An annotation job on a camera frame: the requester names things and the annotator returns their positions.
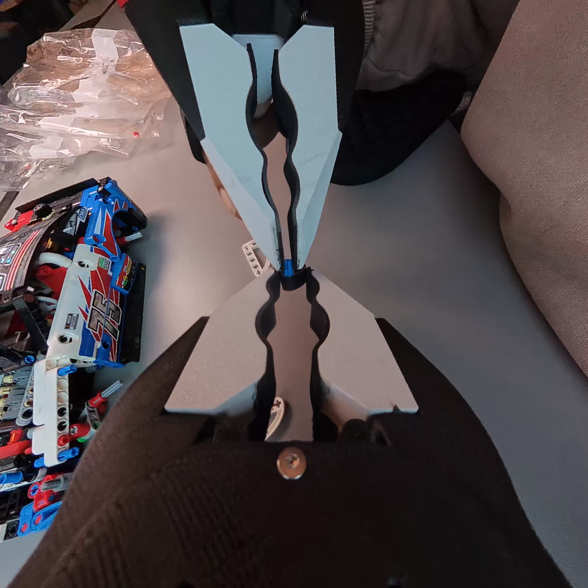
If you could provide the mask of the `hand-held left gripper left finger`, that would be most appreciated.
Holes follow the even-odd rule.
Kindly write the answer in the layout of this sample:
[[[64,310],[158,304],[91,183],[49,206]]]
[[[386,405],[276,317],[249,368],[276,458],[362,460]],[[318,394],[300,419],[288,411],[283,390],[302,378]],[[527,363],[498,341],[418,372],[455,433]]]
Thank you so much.
[[[276,395],[273,350],[280,275],[267,270],[209,317],[166,401],[169,413],[227,417],[265,440]]]

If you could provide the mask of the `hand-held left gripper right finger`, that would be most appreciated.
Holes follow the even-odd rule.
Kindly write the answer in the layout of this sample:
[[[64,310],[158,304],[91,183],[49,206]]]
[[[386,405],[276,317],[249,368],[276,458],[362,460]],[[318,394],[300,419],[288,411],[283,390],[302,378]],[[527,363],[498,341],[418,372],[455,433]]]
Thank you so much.
[[[306,295],[313,348],[310,394],[315,440],[333,440],[351,420],[416,414],[415,400],[372,312],[316,270]]]

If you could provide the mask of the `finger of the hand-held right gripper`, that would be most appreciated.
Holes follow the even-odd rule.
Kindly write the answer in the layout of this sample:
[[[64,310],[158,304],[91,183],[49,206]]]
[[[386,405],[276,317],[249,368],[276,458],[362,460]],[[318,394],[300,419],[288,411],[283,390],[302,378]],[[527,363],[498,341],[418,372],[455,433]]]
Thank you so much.
[[[283,248],[267,159],[249,128],[257,99],[252,49],[214,24],[183,25],[180,36],[203,127],[202,149],[251,236],[279,270]]]
[[[293,266],[301,268],[315,239],[342,137],[334,28],[303,25],[275,50],[272,91],[287,143],[290,253]]]

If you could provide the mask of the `white curved panel piece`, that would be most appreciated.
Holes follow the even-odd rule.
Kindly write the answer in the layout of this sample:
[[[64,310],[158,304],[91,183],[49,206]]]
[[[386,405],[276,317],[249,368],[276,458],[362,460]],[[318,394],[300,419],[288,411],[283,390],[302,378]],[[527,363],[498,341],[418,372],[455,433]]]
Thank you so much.
[[[269,441],[279,430],[288,411],[288,404],[281,397],[276,396],[270,409],[268,427],[265,440]]]

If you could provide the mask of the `white rectangular frame piece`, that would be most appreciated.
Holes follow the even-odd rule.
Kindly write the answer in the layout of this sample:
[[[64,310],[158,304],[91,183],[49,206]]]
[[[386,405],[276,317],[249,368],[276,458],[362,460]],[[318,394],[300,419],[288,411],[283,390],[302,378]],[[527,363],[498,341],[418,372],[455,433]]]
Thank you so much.
[[[242,251],[256,277],[260,276],[271,267],[270,261],[265,254],[263,254],[255,240],[252,239],[243,244]]]

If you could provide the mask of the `black triangular connector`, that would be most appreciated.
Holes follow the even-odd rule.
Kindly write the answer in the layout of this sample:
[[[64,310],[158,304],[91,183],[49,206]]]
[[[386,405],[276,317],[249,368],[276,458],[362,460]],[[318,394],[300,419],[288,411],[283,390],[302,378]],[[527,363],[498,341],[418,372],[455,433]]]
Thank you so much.
[[[306,284],[307,281],[307,268],[304,266],[303,268],[290,268],[286,269],[286,271],[278,272],[278,276],[280,278],[281,288],[284,291],[294,291]]]

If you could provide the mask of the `person's right hand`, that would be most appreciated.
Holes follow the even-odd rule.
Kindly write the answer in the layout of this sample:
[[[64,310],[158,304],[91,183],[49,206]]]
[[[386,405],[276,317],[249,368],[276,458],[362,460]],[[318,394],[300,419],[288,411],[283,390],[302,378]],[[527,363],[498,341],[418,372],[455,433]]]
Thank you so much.
[[[233,204],[231,198],[229,197],[226,189],[224,188],[224,185],[220,181],[214,167],[212,166],[208,157],[206,156],[206,153],[202,149],[201,142],[198,139],[198,137],[196,136],[194,129],[192,128],[192,126],[190,125],[190,123],[186,117],[182,116],[182,122],[185,127],[187,140],[188,140],[190,150],[192,152],[193,157],[197,161],[204,163],[206,165],[206,167],[208,168],[212,182],[213,182],[216,190],[218,191],[218,194],[219,194],[222,202],[224,203],[225,207],[229,210],[230,214],[233,217],[236,217],[237,219],[242,220],[241,216],[239,215],[238,210],[236,209],[236,207]]]

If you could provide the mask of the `black mesh cushion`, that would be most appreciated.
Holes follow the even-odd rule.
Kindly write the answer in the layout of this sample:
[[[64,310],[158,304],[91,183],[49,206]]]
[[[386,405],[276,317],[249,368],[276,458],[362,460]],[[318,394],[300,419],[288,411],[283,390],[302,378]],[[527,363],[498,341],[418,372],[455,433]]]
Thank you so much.
[[[386,92],[357,91],[331,182],[358,186],[383,178],[445,121],[460,122],[471,99],[459,79],[444,76]]]

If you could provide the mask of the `pile of clear plastic bags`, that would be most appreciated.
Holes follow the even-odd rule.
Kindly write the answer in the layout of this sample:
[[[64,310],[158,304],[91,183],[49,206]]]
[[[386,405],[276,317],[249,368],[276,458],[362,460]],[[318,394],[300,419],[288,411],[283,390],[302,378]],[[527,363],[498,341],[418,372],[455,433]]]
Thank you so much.
[[[136,32],[46,33],[1,99],[1,192],[91,151],[129,156],[159,135],[170,97]]]

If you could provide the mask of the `toy brick race car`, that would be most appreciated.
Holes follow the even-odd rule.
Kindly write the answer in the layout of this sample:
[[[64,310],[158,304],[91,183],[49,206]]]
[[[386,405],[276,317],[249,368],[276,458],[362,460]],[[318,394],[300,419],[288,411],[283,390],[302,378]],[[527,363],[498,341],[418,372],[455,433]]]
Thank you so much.
[[[46,530],[99,430],[115,381],[141,355],[148,220],[93,178],[17,208],[1,237],[1,541]]]

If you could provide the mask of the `person's beige sweatshirt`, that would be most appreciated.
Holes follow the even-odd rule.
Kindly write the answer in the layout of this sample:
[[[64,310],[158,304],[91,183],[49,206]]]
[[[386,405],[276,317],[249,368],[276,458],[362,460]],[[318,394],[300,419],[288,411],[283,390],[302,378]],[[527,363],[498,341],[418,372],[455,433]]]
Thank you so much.
[[[520,1],[462,127],[513,264],[587,374],[587,1]]]

